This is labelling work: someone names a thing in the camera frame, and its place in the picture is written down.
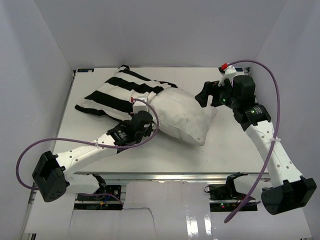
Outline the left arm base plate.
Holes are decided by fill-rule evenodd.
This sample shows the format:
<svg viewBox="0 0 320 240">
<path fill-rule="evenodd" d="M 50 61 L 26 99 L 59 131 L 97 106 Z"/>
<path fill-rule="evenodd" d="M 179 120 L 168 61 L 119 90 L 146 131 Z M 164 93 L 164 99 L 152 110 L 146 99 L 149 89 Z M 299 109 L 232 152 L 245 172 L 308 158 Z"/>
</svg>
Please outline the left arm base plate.
<svg viewBox="0 0 320 240">
<path fill-rule="evenodd" d="M 75 199 L 75 210 L 87 211 L 121 211 L 121 185 L 103 185 L 94 193 L 78 194 Z"/>
</svg>

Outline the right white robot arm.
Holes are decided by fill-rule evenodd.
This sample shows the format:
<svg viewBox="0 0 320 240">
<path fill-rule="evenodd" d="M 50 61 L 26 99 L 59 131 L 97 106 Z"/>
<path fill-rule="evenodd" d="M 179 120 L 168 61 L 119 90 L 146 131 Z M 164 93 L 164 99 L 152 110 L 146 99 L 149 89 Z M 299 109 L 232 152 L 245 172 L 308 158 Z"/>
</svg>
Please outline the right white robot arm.
<svg viewBox="0 0 320 240">
<path fill-rule="evenodd" d="M 313 178 L 305 178 L 295 167 L 284 150 L 280 139 L 275 137 L 271 116 L 267 109 L 256 102 L 256 85 L 247 75 L 238 75 L 219 81 L 206 81 L 199 94 L 195 96 L 201 107 L 206 107 L 208 97 L 212 96 L 211 106 L 226 106 L 232 109 L 234 119 L 254 143 L 268 171 L 271 186 L 260 181 L 250 196 L 262 202 L 271 215 L 277 215 L 303 208 L 317 185 Z"/>
</svg>

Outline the white pillow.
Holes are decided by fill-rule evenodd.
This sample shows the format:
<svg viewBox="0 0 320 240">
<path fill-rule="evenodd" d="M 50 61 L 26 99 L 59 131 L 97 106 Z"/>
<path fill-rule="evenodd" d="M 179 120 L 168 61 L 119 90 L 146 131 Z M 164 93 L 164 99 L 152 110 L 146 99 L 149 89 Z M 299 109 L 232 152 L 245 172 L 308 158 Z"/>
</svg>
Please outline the white pillow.
<svg viewBox="0 0 320 240">
<path fill-rule="evenodd" d="M 217 113 L 214 107 L 202 108 L 195 97 L 179 88 L 167 88 L 148 98 L 159 119 L 159 130 L 183 142 L 204 146 Z"/>
</svg>

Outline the black white striped pillowcase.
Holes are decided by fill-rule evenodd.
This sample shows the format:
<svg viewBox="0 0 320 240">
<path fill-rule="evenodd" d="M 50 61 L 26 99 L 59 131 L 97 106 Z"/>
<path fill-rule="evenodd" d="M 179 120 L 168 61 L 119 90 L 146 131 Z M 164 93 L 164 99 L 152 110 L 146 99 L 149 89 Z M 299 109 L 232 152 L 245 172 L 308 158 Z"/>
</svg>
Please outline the black white striped pillowcase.
<svg viewBox="0 0 320 240">
<path fill-rule="evenodd" d="M 174 83 L 147 78 L 121 65 L 113 77 L 75 105 L 75 109 L 90 115 L 107 116 L 118 122 L 129 120 L 133 113 L 132 98 L 154 97 L 166 89 L 176 88 Z"/>
</svg>

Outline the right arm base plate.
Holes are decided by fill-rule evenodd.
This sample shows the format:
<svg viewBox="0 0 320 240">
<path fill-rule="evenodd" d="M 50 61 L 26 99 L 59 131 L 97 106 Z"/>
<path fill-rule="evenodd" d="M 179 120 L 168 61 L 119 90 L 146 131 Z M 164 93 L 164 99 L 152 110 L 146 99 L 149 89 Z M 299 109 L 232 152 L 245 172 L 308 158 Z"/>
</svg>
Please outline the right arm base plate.
<svg viewBox="0 0 320 240">
<path fill-rule="evenodd" d="M 244 193 L 232 196 L 225 184 L 209 184 L 204 188 L 204 192 L 209 194 L 211 213 L 231 213 L 246 197 Z"/>
</svg>

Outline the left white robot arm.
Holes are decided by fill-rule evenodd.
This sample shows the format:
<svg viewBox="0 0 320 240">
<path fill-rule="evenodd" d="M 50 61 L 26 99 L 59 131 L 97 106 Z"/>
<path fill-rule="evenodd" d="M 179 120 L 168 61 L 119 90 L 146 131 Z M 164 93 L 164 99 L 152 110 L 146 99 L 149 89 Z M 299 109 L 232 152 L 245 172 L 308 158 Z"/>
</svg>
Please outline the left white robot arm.
<svg viewBox="0 0 320 240">
<path fill-rule="evenodd" d="M 152 130 L 153 116 L 141 110 L 88 145 L 58 154 L 51 151 L 43 153 L 32 173 L 43 200 L 50 203 L 65 193 L 81 194 L 96 200 L 103 198 L 107 194 L 103 178 L 97 173 L 83 175 L 77 172 L 136 146 L 144 137 L 150 136 Z"/>
</svg>

